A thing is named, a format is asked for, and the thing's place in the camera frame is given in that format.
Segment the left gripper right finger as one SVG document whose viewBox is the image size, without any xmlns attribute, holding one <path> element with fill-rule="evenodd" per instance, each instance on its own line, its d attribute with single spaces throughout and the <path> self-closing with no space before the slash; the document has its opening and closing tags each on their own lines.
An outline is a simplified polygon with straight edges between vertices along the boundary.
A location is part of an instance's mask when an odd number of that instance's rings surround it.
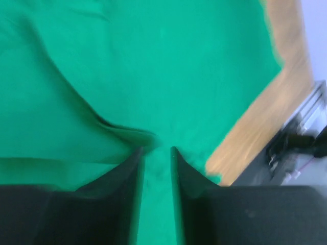
<svg viewBox="0 0 327 245">
<path fill-rule="evenodd" d="M 322 186 L 219 186 L 171 148 L 179 244 L 326 244 Z"/>
</svg>

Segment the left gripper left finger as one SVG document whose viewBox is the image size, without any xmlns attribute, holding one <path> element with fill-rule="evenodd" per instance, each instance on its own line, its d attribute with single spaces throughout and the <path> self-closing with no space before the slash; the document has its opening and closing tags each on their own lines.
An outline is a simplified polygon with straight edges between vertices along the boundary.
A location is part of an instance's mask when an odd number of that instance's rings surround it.
<svg viewBox="0 0 327 245">
<path fill-rule="evenodd" d="M 1 244 L 128 244 L 143 149 L 75 191 L 1 186 Z"/>
</svg>

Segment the green t shirt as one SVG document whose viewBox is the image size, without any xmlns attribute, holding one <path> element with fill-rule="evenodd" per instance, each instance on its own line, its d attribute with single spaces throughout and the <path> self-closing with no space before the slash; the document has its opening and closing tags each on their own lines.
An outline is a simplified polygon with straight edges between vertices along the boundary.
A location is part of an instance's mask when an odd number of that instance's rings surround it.
<svg viewBox="0 0 327 245">
<path fill-rule="evenodd" d="M 132 244 L 183 244 L 199 170 L 280 72 L 264 1 L 1 1 L 1 183 L 75 190 L 143 147 Z"/>
</svg>

